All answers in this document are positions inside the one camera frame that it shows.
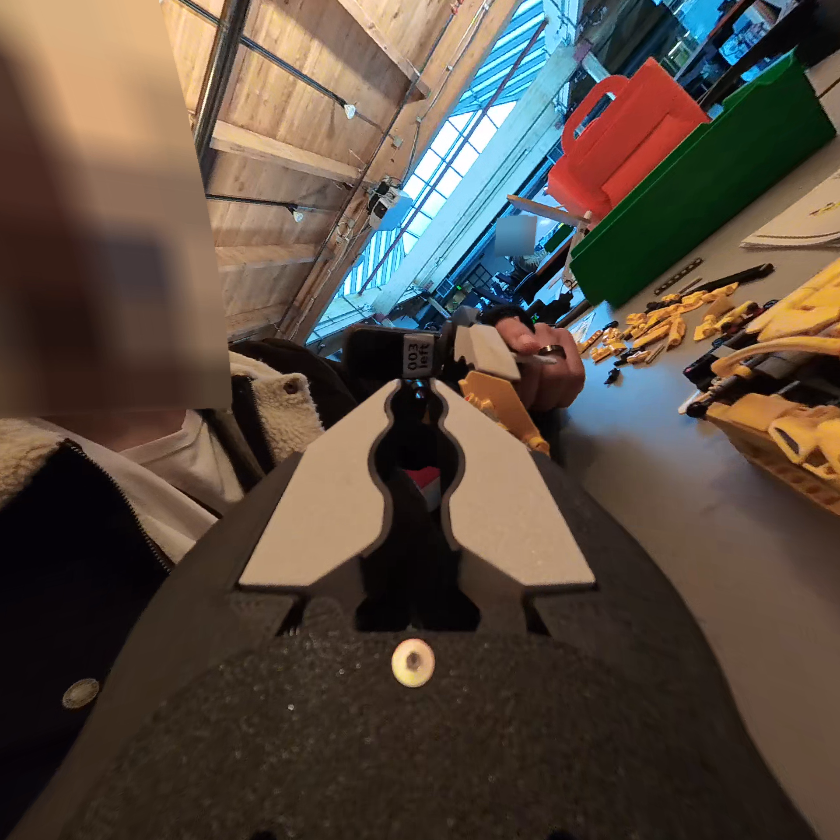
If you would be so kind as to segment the dark sherpa-lined jacket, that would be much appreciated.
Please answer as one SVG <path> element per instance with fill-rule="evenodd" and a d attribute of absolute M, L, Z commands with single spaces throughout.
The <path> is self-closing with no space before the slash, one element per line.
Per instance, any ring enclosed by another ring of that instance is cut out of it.
<path fill-rule="evenodd" d="M 176 565 L 365 397 L 339 363 L 281 339 L 241 342 L 229 364 L 222 412 L 2 419 L 2 838 Z"/>

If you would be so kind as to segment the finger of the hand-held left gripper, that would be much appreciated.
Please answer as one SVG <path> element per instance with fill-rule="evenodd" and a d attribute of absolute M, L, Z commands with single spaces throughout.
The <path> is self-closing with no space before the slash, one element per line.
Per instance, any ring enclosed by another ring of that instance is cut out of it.
<path fill-rule="evenodd" d="M 457 326 L 454 360 L 469 369 L 510 383 L 521 379 L 518 355 L 505 343 L 495 327 L 484 324 Z"/>

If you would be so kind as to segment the small black perforated beam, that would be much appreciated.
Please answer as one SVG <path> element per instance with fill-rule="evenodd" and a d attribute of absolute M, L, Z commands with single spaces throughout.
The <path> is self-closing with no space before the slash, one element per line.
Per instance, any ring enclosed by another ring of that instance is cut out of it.
<path fill-rule="evenodd" d="M 669 288 L 672 288 L 679 280 L 682 280 L 684 277 L 687 277 L 692 272 L 694 272 L 702 263 L 703 258 L 695 258 L 691 260 L 687 265 L 680 268 L 677 272 L 673 273 L 667 279 L 663 280 L 655 289 L 654 295 L 661 296 L 664 294 Z"/>

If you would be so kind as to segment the orange plastic carry case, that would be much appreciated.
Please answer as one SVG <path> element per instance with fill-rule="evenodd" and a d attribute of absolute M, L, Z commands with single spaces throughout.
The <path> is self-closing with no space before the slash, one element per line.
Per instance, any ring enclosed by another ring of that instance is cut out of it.
<path fill-rule="evenodd" d="M 655 58 L 597 82 L 567 118 L 547 193 L 601 222 L 709 117 Z"/>

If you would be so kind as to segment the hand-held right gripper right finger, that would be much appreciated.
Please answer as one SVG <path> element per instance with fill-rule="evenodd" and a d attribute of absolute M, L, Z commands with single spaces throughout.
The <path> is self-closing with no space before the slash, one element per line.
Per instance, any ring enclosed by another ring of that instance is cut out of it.
<path fill-rule="evenodd" d="M 458 588 L 479 612 L 478 631 L 527 631 L 536 598 L 593 592 L 596 578 L 533 453 L 439 381 L 437 429 L 455 451 L 441 501 Z"/>

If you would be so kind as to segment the person's left hand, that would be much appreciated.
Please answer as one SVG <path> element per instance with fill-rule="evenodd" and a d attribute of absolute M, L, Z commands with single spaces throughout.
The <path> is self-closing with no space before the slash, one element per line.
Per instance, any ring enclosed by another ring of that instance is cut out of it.
<path fill-rule="evenodd" d="M 543 322 L 529 327 L 514 317 L 499 320 L 496 330 L 517 357 L 520 380 L 514 387 L 525 408 L 532 413 L 568 408 L 585 384 L 583 362 L 569 331 Z"/>

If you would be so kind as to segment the green plastic bin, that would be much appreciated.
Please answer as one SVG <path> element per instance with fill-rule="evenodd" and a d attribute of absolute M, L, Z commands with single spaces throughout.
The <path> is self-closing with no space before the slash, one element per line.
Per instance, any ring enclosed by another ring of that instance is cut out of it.
<path fill-rule="evenodd" d="M 622 306 L 836 134 L 790 50 L 727 97 L 572 249 L 584 299 Z"/>

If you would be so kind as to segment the yellow toy brick car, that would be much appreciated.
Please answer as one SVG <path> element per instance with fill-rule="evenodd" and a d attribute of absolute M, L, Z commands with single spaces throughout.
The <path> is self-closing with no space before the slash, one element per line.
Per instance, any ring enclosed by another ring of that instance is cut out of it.
<path fill-rule="evenodd" d="M 683 371 L 681 411 L 723 432 L 750 462 L 839 515 L 839 261 L 782 299 L 730 311 L 711 350 Z"/>

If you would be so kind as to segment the long black brick beam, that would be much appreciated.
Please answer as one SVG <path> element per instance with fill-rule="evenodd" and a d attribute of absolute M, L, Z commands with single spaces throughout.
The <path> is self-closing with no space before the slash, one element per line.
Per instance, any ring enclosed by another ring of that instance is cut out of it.
<path fill-rule="evenodd" d="M 680 299 L 684 299 L 689 297 L 690 295 L 696 295 L 698 293 L 708 293 L 712 291 L 717 291 L 719 289 L 728 287 L 732 284 L 749 284 L 751 282 L 762 280 L 769 275 L 773 274 L 775 271 L 775 266 L 771 263 L 764 263 L 758 266 L 753 266 L 751 268 L 742 270 L 737 272 L 733 275 L 725 276 L 723 278 L 719 278 L 717 280 L 710 280 L 707 282 L 702 282 L 694 287 L 688 289 L 688 291 L 683 292 L 680 296 Z"/>

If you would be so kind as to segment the pile of yellow brick pieces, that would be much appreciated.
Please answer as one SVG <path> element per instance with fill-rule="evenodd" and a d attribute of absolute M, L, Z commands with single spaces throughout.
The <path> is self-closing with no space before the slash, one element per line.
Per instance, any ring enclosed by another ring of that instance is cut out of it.
<path fill-rule="evenodd" d="M 624 324 L 614 323 L 593 332 L 588 339 L 577 343 L 580 356 L 586 354 L 594 363 L 613 359 L 615 365 L 649 364 L 661 351 L 677 349 L 686 339 L 686 316 L 702 310 L 692 339 L 711 340 L 743 323 L 756 314 L 760 306 L 755 301 L 736 304 L 732 296 L 740 288 L 738 281 L 713 283 L 710 289 L 697 288 L 685 295 L 669 295 L 661 305 L 645 312 L 626 316 Z"/>

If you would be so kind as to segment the open instruction booklet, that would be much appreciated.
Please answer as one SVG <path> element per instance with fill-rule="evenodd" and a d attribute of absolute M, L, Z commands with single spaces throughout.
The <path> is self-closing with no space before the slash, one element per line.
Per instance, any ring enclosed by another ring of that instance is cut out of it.
<path fill-rule="evenodd" d="M 746 249 L 786 249 L 839 244 L 839 171 L 740 243 Z"/>

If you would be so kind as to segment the ceiling projector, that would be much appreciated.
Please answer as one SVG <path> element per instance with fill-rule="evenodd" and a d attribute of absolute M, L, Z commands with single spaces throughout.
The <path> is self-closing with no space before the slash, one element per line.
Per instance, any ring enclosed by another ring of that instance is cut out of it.
<path fill-rule="evenodd" d="M 375 232 L 391 232 L 402 227 L 413 209 L 414 199 L 401 187 L 384 179 L 371 192 L 367 203 L 368 224 Z"/>

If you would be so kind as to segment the yellow brick wing piece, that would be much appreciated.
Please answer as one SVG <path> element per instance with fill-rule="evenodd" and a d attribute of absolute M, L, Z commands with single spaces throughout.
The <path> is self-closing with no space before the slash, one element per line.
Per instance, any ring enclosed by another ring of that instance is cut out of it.
<path fill-rule="evenodd" d="M 543 438 L 518 393 L 508 380 L 469 371 L 458 381 L 465 400 L 507 431 L 532 452 L 550 455 L 550 445 Z"/>

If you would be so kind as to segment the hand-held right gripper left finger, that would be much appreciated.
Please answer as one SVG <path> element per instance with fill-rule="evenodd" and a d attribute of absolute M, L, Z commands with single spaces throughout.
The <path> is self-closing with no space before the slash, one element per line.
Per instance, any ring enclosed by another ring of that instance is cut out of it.
<path fill-rule="evenodd" d="M 336 601 L 352 623 L 366 600 L 388 613 L 407 600 L 393 495 L 375 458 L 401 387 L 386 383 L 308 446 L 246 562 L 240 589 L 290 597 L 279 631 L 297 631 L 319 597 Z"/>

